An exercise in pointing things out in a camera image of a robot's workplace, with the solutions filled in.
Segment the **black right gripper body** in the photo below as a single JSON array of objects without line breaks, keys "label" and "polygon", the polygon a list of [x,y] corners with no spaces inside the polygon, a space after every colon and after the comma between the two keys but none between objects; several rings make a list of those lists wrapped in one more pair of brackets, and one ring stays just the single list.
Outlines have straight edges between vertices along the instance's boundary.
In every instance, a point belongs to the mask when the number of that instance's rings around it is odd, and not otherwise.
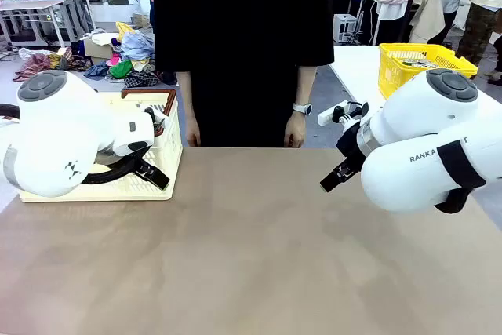
[{"label": "black right gripper body", "polygon": [[337,167],[340,173],[358,173],[361,171],[362,165],[366,160],[357,141],[360,128],[360,121],[357,121],[353,126],[345,130],[336,142],[337,149],[345,157],[345,160]]}]

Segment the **person's right forearm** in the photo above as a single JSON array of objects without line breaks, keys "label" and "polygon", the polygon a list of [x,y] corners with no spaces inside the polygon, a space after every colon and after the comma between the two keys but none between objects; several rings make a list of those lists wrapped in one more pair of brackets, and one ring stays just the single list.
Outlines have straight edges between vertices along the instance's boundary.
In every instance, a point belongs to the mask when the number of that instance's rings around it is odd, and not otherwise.
[{"label": "person's right forearm", "polygon": [[177,72],[176,78],[180,86],[181,96],[184,103],[184,114],[186,118],[195,119],[195,112],[192,97],[192,77],[188,71]]}]

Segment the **person's left forearm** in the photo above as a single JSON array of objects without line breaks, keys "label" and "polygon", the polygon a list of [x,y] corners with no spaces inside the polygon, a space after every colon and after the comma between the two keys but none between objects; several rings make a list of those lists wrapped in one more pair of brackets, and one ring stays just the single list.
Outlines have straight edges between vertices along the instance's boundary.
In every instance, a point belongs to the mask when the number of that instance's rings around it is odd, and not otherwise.
[{"label": "person's left forearm", "polygon": [[305,105],[309,102],[317,70],[317,67],[297,68],[297,88],[294,101],[295,104]]}]

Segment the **yellow plastic basket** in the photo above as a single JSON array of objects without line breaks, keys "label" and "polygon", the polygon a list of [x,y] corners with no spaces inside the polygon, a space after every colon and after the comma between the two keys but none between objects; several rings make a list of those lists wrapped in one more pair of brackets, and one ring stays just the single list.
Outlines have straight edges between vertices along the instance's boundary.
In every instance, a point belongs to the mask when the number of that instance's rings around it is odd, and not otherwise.
[{"label": "yellow plastic basket", "polygon": [[383,43],[380,49],[380,70],[378,88],[387,99],[398,88],[419,73],[446,68],[458,71],[468,78],[478,72],[478,68],[455,52],[440,45],[420,43]]}]

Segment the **person's left hand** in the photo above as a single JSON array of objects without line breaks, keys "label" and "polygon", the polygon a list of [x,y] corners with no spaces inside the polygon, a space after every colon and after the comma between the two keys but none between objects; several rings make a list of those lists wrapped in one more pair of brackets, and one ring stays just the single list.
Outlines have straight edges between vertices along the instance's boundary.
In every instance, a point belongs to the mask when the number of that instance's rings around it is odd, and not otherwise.
[{"label": "person's left hand", "polygon": [[301,148],[306,139],[305,115],[294,111],[286,124],[284,147]]}]

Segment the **person's right hand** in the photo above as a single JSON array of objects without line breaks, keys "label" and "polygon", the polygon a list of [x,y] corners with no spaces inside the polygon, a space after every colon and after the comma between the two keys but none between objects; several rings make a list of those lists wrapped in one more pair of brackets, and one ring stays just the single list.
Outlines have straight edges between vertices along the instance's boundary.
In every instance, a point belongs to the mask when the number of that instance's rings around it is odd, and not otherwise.
[{"label": "person's right hand", "polygon": [[189,146],[201,146],[200,130],[197,120],[193,115],[189,115],[185,118],[185,137]]}]

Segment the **dark plaid cloth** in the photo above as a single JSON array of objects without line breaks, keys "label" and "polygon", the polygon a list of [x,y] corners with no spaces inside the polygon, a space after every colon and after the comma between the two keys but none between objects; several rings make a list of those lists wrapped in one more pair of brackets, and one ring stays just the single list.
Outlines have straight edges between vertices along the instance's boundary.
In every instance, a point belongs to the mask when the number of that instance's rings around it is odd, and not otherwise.
[{"label": "dark plaid cloth", "polygon": [[152,87],[159,83],[159,78],[152,72],[131,71],[124,78],[124,86],[127,89]]}]

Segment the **green cloth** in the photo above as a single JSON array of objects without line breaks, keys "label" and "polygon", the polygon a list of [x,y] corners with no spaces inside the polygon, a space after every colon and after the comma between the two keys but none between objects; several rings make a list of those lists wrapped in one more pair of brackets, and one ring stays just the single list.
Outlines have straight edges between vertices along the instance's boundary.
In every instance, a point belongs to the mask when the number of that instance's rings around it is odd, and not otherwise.
[{"label": "green cloth", "polygon": [[125,60],[110,67],[109,75],[115,79],[125,78],[133,69],[133,64],[130,60]]}]

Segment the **white computer case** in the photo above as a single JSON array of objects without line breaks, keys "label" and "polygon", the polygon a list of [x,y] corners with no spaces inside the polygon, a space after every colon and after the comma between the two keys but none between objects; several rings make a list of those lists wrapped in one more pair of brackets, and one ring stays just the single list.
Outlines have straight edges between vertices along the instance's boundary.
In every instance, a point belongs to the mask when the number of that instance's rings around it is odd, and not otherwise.
[{"label": "white computer case", "polygon": [[350,14],[333,16],[333,40],[336,43],[348,42],[355,31],[357,18]]}]

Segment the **blue grey clothes heap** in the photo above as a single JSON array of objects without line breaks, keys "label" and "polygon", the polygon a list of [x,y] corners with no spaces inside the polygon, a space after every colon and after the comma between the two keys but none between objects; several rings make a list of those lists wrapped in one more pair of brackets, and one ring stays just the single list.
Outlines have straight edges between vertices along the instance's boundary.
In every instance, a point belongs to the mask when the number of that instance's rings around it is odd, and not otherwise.
[{"label": "blue grey clothes heap", "polygon": [[122,36],[121,57],[123,60],[150,60],[155,54],[154,40],[140,32],[127,31]]}]

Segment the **cardboard box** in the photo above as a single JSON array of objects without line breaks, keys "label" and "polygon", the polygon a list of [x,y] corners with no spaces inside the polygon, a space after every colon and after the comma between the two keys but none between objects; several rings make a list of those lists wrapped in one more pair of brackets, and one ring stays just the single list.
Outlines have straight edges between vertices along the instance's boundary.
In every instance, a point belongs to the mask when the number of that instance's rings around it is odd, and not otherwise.
[{"label": "cardboard box", "polygon": [[86,56],[109,60],[113,55],[112,39],[118,33],[100,33],[83,38]]}]

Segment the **person in black dress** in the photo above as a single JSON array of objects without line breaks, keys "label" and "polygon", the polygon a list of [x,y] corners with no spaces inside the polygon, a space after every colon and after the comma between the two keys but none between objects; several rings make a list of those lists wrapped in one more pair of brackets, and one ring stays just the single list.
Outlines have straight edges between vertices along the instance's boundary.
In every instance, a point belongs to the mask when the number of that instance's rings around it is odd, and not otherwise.
[{"label": "person in black dress", "polygon": [[332,0],[155,0],[156,63],[192,77],[200,147],[284,147],[298,67],[334,60]]}]

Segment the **beige hanging jacket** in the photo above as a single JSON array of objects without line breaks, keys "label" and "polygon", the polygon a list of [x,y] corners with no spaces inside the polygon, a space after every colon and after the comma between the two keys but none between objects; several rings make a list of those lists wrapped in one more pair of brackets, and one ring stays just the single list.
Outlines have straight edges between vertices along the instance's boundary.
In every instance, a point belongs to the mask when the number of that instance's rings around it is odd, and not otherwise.
[{"label": "beige hanging jacket", "polygon": [[442,0],[413,0],[419,8],[410,21],[410,43],[427,43],[445,26]]}]

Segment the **red patterned cloth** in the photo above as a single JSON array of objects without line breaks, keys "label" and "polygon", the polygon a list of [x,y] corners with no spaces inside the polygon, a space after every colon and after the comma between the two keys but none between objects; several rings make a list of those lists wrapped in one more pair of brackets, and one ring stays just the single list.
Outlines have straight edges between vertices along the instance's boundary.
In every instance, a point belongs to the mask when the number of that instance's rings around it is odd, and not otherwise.
[{"label": "red patterned cloth", "polygon": [[15,72],[13,81],[24,82],[37,73],[49,70],[50,68],[50,59],[43,53],[36,53],[24,62],[19,71]]}]

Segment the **grey background desk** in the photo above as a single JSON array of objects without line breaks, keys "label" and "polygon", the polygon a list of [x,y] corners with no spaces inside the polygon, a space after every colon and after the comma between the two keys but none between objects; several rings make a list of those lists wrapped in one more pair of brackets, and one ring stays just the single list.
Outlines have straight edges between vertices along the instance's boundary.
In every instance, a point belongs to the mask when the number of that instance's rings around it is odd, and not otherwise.
[{"label": "grey background desk", "polygon": [[96,29],[89,0],[0,2],[0,36],[9,46],[70,46]]}]

